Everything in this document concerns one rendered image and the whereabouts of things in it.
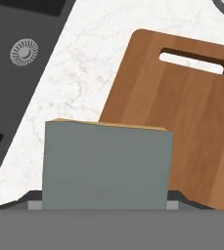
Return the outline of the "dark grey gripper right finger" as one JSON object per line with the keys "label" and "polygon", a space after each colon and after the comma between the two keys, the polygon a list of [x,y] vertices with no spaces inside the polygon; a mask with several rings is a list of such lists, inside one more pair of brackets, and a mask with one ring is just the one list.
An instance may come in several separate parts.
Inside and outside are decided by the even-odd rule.
{"label": "dark grey gripper right finger", "polygon": [[167,210],[188,210],[188,209],[204,209],[211,210],[211,207],[200,204],[196,201],[189,200],[179,190],[170,190],[167,195]]}

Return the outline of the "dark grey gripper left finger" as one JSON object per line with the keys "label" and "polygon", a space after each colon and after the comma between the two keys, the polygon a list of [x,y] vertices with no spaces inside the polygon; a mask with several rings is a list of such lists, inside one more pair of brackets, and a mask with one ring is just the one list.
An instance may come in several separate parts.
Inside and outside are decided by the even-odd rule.
{"label": "dark grey gripper left finger", "polygon": [[1,209],[27,210],[28,205],[31,204],[32,202],[41,202],[41,201],[42,201],[42,191],[30,190],[18,200],[14,200],[14,201],[0,205],[0,210]]}

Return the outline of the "grey and yellow sponge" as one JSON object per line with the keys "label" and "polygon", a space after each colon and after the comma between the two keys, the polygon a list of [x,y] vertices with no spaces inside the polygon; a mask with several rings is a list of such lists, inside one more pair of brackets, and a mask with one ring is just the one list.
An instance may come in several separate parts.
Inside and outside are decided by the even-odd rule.
{"label": "grey and yellow sponge", "polygon": [[165,208],[173,139],[171,132],[146,127],[47,122],[42,207]]}

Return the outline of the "brown wooden cutting board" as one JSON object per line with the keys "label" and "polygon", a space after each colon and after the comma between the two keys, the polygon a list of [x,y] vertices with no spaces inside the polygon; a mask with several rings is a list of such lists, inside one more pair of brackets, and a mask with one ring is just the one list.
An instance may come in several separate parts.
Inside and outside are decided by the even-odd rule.
{"label": "brown wooden cutting board", "polygon": [[100,119],[173,132],[170,189],[224,209],[224,45],[134,31]]}

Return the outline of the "dark grey sink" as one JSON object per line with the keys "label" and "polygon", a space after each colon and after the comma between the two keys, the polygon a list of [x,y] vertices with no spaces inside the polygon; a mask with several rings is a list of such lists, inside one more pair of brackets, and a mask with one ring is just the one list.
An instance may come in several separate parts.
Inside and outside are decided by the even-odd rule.
{"label": "dark grey sink", "polygon": [[0,0],[0,166],[76,0]]}

